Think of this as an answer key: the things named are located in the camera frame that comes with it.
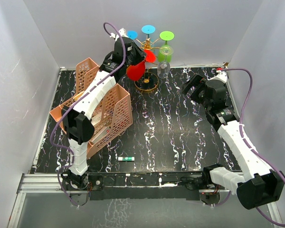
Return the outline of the red wine glass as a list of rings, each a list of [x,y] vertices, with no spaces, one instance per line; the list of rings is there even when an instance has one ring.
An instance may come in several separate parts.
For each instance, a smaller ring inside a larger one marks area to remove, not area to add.
[[[132,81],[138,81],[145,72],[145,63],[154,63],[156,60],[155,54],[150,50],[144,50],[146,53],[146,58],[135,66],[129,66],[127,68],[126,74],[128,78]]]

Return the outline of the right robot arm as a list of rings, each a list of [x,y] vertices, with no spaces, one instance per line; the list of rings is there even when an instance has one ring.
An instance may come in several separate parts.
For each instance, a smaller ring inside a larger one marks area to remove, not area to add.
[[[270,165],[252,152],[252,146],[247,146],[249,139],[240,130],[239,116],[226,105],[227,80],[222,71],[211,79],[195,73],[181,86],[181,92],[186,95],[193,91],[191,100],[204,107],[208,122],[227,143],[243,172],[238,175],[214,164],[203,169],[203,185],[209,189],[220,185],[235,193],[244,208],[253,209],[278,201],[285,184]]]

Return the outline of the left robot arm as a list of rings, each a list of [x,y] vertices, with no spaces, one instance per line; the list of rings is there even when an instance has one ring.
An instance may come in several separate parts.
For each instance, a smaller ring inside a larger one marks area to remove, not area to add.
[[[69,109],[63,108],[63,127],[71,150],[71,167],[61,174],[63,180],[82,190],[88,186],[87,144],[95,132],[92,114],[107,92],[126,75],[129,66],[145,60],[146,53],[129,37],[120,37],[107,54],[95,78],[83,95]]]

